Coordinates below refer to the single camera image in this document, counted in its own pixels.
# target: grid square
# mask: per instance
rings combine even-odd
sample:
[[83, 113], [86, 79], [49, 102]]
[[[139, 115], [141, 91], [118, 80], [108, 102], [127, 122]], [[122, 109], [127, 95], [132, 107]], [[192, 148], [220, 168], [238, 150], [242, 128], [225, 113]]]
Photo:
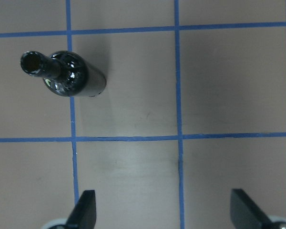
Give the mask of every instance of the grid square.
[[181, 32], [183, 133], [286, 131], [286, 29]]
[[71, 1], [73, 30], [174, 25], [174, 1]]
[[177, 133], [173, 32], [74, 36], [73, 50], [107, 76], [102, 94], [75, 99], [77, 136]]
[[1, 1], [0, 33], [66, 30], [65, 1]]
[[286, 138], [184, 141], [186, 228], [234, 228], [233, 188], [266, 214], [286, 217]]
[[65, 36], [0, 38], [0, 137], [70, 136], [70, 100], [20, 67], [21, 55], [65, 50]]
[[73, 207], [70, 143], [0, 143], [0, 228], [41, 228]]
[[286, 21], [286, 1], [180, 0], [180, 24], [225, 24]]
[[179, 228], [177, 141], [77, 147], [79, 189], [96, 192], [96, 228]]

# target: blue grid line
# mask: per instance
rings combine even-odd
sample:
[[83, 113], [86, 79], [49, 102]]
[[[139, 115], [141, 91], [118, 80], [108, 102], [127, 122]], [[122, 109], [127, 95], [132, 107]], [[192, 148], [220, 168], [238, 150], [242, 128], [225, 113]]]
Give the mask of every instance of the blue grid line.
[[120, 29], [95, 29], [95, 30], [73, 30], [72, 35], [85, 34], [105, 34], [105, 33], [128, 33], [128, 32], [158, 32], [158, 31], [174, 31], [175, 26], [161, 27], [138, 27], [138, 28], [120, 28]]
[[[272, 133], [230, 133], [230, 134], [191, 134], [182, 135], [182, 139], [210, 139], [210, 138], [259, 138], [259, 137], [286, 137], [286, 132]], [[144, 142], [179, 140], [178, 135], [167, 136], [74, 136], [74, 137], [19, 137], [0, 138], [1, 143], [8, 142]]]
[[0, 142], [70, 142], [71, 137], [11, 137], [0, 138]]
[[257, 22], [257, 23], [231, 23], [231, 24], [209, 24], [209, 25], [176, 25], [159, 27], [138, 27], [138, 28], [113, 28], [95, 30], [71, 30], [71, 16], [67, 15], [66, 31], [32, 31], [32, 32], [8, 32], [0, 33], [0, 38], [8, 37], [31, 37], [31, 36], [58, 36], [58, 35], [85, 35], [104, 33], [129, 33], [129, 32], [157, 32], [176, 30], [212, 30], [212, 29], [237, 29], [237, 28], [263, 28], [263, 27], [285, 27], [286, 22]]
[[145, 142], [145, 141], [170, 141], [178, 140], [178, 136], [134, 136], [134, 137], [76, 137], [77, 142]]
[[195, 134], [183, 135], [183, 139], [208, 139], [208, 138], [259, 138], [259, 137], [286, 137], [286, 132], [277, 133], [232, 133], [232, 134]]
[[0, 38], [36, 37], [36, 36], [62, 36], [62, 35], [66, 35], [66, 34], [67, 34], [67, 31], [7, 32], [7, 33], [0, 33]]
[[238, 28], [261, 28], [261, 27], [284, 27], [286, 22], [254, 22], [254, 23], [231, 23], [209, 25], [184, 25], [180, 30], [213, 30], [213, 29], [238, 29]]
[[176, 67], [176, 109], [178, 131], [178, 173], [179, 173], [179, 218], [180, 229], [184, 229], [184, 176], [183, 176], [183, 135], [181, 109], [181, 75], [180, 75], [180, 31], [179, 0], [174, 0], [175, 22], [175, 67]]
[[[67, 21], [68, 50], [72, 51], [71, 2], [70, 0], [66, 0], [66, 21]], [[73, 152], [72, 163], [73, 163], [74, 203], [76, 204], [80, 197], [79, 197], [78, 175], [77, 175], [77, 146], [76, 146], [74, 97], [70, 97], [70, 120], [71, 120], [72, 152]]]

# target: small glass bottle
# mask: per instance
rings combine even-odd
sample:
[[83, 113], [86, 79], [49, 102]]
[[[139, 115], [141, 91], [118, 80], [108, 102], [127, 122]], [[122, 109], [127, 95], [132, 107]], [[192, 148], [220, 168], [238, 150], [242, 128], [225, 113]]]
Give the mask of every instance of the small glass bottle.
[[29, 51], [22, 55], [20, 65], [25, 73], [41, 77], [47, 88], [61, 96], [94, 97], [106, 86], [103, 73], [69, 51], [55, 52], [50, 57]]

